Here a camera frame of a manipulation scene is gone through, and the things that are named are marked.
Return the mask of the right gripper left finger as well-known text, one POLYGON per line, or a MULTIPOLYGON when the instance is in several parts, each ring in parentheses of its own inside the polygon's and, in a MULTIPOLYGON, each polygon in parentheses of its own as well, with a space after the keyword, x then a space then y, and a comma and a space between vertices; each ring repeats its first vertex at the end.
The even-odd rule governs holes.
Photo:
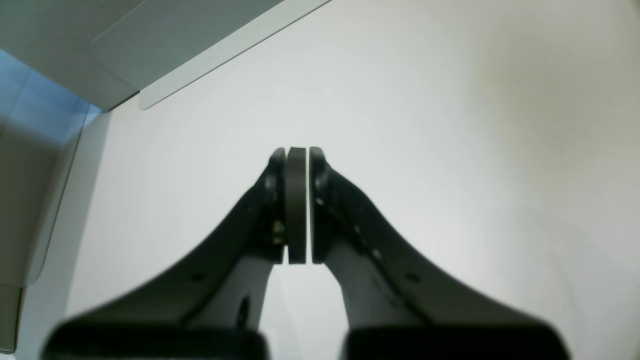
POLYGON ((258 331, 284 255, 286 151, 195 249, 140 287, 58 326, 44 360, 268 360, 258 331))

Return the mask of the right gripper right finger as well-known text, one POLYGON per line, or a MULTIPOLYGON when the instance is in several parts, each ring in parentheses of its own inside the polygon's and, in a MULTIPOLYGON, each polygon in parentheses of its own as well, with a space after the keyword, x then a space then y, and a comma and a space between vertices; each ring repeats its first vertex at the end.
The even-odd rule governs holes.
POLYGON ((568 360, 546 321, 494 300, 423 257, 317 146, 286 155, 291 264, 333 274, 349 330, 341 360, 568 360))

